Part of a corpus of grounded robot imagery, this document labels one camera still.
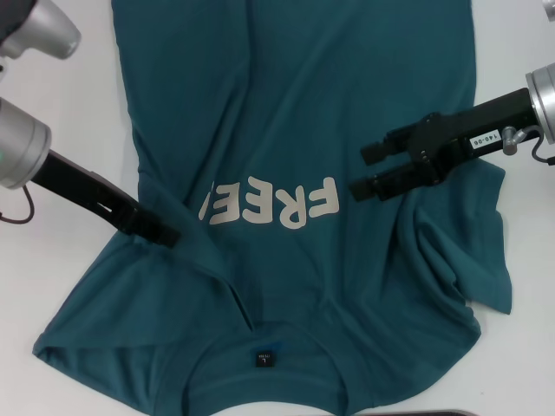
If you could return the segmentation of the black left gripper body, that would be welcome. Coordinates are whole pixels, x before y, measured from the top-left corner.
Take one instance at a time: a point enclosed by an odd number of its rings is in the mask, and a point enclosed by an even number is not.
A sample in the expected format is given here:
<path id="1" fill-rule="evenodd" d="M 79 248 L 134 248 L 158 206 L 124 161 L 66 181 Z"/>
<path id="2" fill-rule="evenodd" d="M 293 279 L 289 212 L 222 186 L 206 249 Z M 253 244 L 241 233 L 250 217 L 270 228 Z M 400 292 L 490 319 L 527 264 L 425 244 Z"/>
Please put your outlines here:
<path id="1" fill-rule="evenodd" d="M 93 212 L 125 234 L 143 235 L 141 209 L 134 198 L 52 150 L 31 181 Z"/>

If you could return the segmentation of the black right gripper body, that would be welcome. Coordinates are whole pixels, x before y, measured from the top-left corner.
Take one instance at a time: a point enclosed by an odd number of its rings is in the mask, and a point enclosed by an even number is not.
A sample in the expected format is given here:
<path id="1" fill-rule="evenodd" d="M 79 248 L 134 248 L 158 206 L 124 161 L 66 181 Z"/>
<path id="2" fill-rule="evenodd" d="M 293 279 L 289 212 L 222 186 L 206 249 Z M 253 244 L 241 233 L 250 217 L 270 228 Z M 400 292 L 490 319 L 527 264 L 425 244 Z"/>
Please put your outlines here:
<path id="1" fill-rule="evenodd" d="M 537 123 L 526 88 L 505 94 L 457 114 L 431 114 L 418 123 L 408 140 L 412 186 L 443 182 L 457 166 L 503 149 L 502 132 L 510 136 Z"/>

